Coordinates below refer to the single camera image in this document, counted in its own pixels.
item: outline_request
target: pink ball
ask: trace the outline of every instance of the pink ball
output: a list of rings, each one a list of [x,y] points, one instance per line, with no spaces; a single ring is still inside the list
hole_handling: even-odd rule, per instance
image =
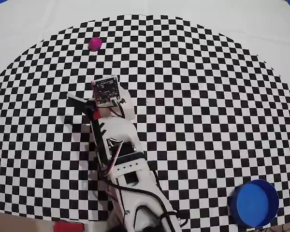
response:
[[[90,51],[96,52],[101,48],[101,45],[102,45],[102,39],[94,37],[89,41],[88,48]]]

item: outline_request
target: red object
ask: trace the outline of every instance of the red object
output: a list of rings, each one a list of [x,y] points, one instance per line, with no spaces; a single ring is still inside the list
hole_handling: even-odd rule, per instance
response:
[[[54,225],[54,232],[84,232],[83,223],[56,221]]]
[[[97,120],[97,119],[99,119],[99,118],[102,118],[102,117],[101,117],[101,114],[100,114],[100,110],[97,109],[97,110],[93,113],[93,119],[94,119],[94,120]]]

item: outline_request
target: white cable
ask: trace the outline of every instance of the white cable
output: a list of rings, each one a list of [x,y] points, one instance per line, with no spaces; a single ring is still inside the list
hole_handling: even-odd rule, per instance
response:
[[[109,175],[109,174],[111,173],[111,170],[114,168],[115,163],[116,163],[116,160],[117,160],[117,158],[118,158],[118,155],[119,155],[119,153],[120,153],[120,150],[121,150],[121,147],[122,147],[123,144],[124,144],[124,141],[122,141],[122,142],[119,144],[119,147],[118,147],[117,152],[116,152],[116,154],[115,154],[115,156],[114,156],[113,162],[112,162],[112,164],[111,164],[109,170],[104,174],[104,176]]]

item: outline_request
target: blue cup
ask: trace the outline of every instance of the blue cup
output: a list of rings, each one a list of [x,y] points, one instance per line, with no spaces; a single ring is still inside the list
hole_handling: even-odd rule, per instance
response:
[[[231,215],[241,227],[263,227],[276,216],[279,198],[276,189],[265,180],[250,181],[232,194]]]

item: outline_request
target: blue lid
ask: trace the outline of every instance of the blue lid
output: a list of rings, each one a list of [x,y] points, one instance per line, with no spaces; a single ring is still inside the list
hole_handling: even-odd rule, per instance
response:
[[[264,180],[253,180],[242,185],[235,198],[240,220],[250,227],[265,226],[273,220],[278,211],[278,194],[275,188]]]
[[[237,212],[240,218],[252,227],[265,219],[269,202],[264,190],[252,183],[244,185],[237,197]]]

